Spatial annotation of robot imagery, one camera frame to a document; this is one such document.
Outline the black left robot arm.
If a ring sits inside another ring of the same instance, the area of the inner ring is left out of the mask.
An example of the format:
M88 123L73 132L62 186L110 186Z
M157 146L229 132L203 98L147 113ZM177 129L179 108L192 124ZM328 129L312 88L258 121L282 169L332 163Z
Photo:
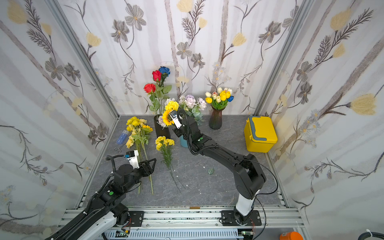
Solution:
M137 155L130 151L107 156L106 160L112 163L113 170L102 187L76 217L48 240L95 240L115 225L124 227L132 223L129 209L122 201L135 185L141 184L142 178L154 172L157 159L138 163Z

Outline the black vase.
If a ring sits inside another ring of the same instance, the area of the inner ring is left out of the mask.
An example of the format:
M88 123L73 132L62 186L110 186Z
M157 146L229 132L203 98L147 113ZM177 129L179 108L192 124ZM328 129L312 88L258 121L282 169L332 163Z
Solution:
M159 124L159 117L154 116L155 132L157 137L166 137L167 139L171 138L171 134L168 128L162 127Z

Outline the single yellow marigold stem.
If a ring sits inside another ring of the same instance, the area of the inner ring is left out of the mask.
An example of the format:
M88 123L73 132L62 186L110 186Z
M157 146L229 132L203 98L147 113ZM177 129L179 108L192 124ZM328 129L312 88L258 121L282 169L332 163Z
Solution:
M174 177L174 174L173 174L173 166L172 166L172 146L175 145L175 142L174 140L172 139L165 139L163 141L163 146L162 146L162 152L163 152L163 157L164 157L164 163L166 164L167 166L167 169L169 170L170 172L170 175L178 189L179 192L181 192L178 184L177 184L177 181Z

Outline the small sunflower stem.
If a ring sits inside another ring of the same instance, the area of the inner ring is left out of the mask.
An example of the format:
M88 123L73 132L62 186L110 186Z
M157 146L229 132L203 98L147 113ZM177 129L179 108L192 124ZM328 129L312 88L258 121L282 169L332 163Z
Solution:
M173 109L165 110L163 113L163 122L164 124L169 127L174 124L174 120L172 119L171 113Z

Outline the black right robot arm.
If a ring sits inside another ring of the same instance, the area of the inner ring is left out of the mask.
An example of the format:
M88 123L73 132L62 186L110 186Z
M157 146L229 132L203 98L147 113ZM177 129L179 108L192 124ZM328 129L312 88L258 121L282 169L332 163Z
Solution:
M169 115L175 124L174 133L187 141L192 155L209 157L233 173L235 186L239 192L239 198L234 207L234 221L238 225L245 226L251 219L254 202L257 196L262 194L260 191L267 181L262 168L270 171L268 167L260 164L254 155L237 154L201 133L195 119L188 116L183 109L172 110Z

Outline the dark glass vase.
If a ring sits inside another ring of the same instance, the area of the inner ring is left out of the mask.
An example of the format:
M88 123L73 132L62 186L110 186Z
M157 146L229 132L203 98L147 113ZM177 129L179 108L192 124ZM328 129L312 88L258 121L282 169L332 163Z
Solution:
M209 120L209 127L211 129L218 130L222 127L222 124L223 124L222 111L223 110L213 109L210 120Z

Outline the yellow rose bunch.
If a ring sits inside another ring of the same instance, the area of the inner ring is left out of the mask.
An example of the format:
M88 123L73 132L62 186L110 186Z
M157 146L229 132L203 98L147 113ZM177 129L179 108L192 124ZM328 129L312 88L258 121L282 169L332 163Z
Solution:
M147 120L132 117L127 120L127 131L131 133L126 142L127 149L135 145L138 151L138 162L141 163L148 160L146 145L149 144L153 128L147 125Z

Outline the teal vase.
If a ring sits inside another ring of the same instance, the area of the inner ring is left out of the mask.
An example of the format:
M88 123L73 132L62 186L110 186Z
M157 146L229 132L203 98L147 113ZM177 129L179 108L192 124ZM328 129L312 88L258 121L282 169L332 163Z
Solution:
M180 144L184 148L188 148L188 142L184 139L184 136L180 136Z

